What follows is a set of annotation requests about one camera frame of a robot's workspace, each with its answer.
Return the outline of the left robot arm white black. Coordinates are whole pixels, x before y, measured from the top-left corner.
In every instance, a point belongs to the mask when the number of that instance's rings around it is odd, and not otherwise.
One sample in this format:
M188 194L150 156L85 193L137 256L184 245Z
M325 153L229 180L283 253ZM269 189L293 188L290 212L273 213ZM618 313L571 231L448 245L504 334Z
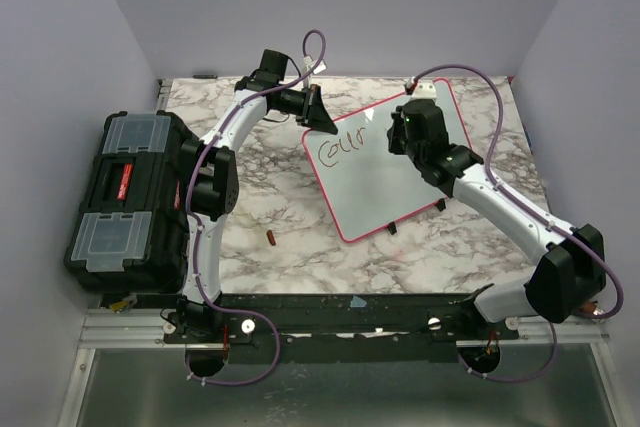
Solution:
M237 153L254 127L276 110L313 131L336 134L322 101L321 87L310 82L326 68L325 51L303 52L305 67L287 82L290 57L266 49L259 67L234 86L229 107L217 124L185 149L184 206L189 228L187 274L172 321L176 331L201 342L214 340L233 311L220 305L220 259L226 221L239 197Z

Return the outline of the black toolbox with clear lids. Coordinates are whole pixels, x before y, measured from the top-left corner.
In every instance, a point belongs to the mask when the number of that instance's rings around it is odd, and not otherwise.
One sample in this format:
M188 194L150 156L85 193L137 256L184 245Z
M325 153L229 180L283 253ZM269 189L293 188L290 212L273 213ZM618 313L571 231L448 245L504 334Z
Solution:
M189 227L179 154L195 136L175 114L110 115L64 266L87 292L174 294Z

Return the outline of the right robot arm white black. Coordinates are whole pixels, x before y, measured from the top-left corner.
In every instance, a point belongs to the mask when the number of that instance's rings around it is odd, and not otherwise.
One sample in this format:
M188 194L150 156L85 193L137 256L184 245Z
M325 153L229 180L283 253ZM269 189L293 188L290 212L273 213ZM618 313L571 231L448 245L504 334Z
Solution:
M469 147L450 142L444 114L431 99L411 99L391 114L388 150L407 156L430 186L471 207L529 258L530 277L484 287L460 326L480 339L509 317L540 316L559 324L577 313L606 285L602 234L575 228L539 208L496 178Z

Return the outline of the dark red marker cap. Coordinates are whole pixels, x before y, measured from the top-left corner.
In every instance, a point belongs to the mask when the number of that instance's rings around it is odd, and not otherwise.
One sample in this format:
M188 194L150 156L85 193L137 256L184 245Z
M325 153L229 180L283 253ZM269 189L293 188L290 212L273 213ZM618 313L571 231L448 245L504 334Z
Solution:
M276 246L277 244L276 244L276 239L275 239L275 235L274 235L273 231L272 230L268 230L266 235L267 235L269 244L271 246Z

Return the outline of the whiteboard with pink frame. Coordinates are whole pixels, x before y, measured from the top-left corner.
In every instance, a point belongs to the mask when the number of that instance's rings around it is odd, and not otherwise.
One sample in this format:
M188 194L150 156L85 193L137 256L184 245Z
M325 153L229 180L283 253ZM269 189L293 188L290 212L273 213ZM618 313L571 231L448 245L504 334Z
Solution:
M446 206L406 156L388 152L391 113L410 97L399 92L334 120L336 135L306 131L302 145L339 237L357 242L425 209Z

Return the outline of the black whiteboard stand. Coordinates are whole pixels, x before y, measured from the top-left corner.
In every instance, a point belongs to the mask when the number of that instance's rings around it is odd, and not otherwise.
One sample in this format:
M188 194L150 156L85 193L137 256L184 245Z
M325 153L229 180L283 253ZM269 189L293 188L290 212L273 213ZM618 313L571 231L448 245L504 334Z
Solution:
M432 204L432 207L436 207L439 212L442 212L446 209L446 202L444 198L439 199L437 202ZM391 235L395 235L397 233L397 225L395 222L391 222L387 225L387 231Z

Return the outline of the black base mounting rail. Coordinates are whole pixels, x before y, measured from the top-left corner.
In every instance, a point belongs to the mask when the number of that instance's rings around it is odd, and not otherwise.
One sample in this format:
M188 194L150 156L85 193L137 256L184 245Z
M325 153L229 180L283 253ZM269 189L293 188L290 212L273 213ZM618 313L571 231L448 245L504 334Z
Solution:
M165 343L236 364L453 363L460 344L519 337L474 313L468 294L224 294L217 303L178 300Z

